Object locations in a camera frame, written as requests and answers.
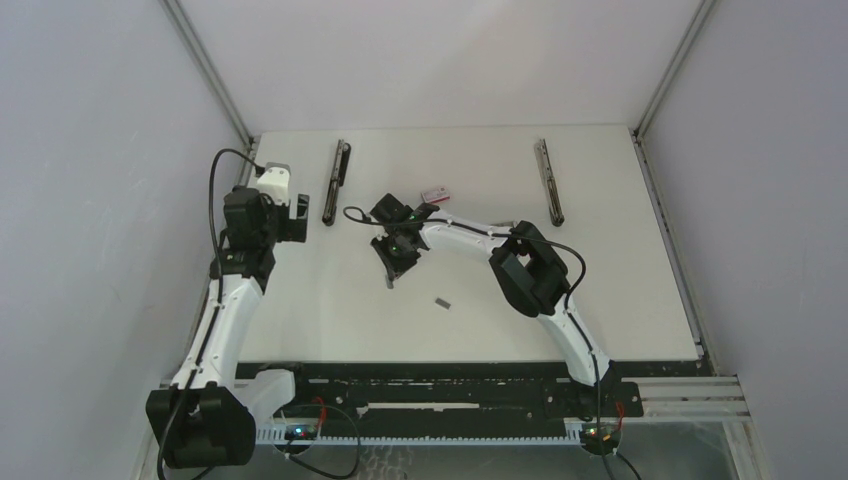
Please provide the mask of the black stapler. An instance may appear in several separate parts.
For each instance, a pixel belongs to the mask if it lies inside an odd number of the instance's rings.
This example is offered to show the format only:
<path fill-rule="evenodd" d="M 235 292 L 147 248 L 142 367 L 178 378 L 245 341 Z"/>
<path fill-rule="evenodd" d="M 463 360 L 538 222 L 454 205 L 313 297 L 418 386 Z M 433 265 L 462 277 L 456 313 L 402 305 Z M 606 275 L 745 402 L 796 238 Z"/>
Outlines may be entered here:
<path fill-rule="evenodd" d="M 325 226 L 332 226 L 335 223 L 339 192 L 345 183 L 351 152 L 351 145 L 346 140 L 339 139 L 322 213 L 322 222 Z"/>

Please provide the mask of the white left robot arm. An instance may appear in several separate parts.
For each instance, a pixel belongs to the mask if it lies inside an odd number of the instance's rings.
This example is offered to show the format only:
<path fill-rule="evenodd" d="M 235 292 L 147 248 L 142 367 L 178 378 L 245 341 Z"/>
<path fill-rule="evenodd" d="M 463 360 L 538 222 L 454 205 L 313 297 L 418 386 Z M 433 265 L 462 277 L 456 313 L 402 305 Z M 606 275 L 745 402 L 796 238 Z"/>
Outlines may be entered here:
<path fill-rule="evenodd" d="M 281 242 L 306 240 L 310 199 L 282 200 L 236 187 L 224 198 L 224 226 L 212 228 L 214 257 L 207 300 L 185 360 L 169 385 L 150 392 L 145 411 L 158 443 L 157 475 L 167 469 L 246 464 L 257 428 L 277 410 L 311 407 L 311 388 L 287 370 L 236 385 L 249 324 L 266 293 Z"/>

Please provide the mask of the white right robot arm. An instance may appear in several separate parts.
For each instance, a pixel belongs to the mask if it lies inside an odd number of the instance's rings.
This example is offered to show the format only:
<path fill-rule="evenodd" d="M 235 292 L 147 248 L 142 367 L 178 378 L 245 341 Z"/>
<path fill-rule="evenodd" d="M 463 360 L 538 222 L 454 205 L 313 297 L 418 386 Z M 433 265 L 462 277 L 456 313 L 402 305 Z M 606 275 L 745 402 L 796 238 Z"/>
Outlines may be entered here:
<path fill-rule="evenodd" d="M 546 239 L 528 221 L 512 227 L 481 224 L 433 204 L 412 208 L 391 194 L 369 212 L 348 207 L 344 214 L 382 228 L 371 246 L 389 283 L 411 270 L 425 251 L 450 251 L 487 264 L 507 303 L 538 320 L 560 347 L 568 375 L 581 384 L 577 393 L 582 410 L 602 416 L 616 405 L 613 363 L 577 309 L 575 291 L 587 265 L 576 250 Z"/>

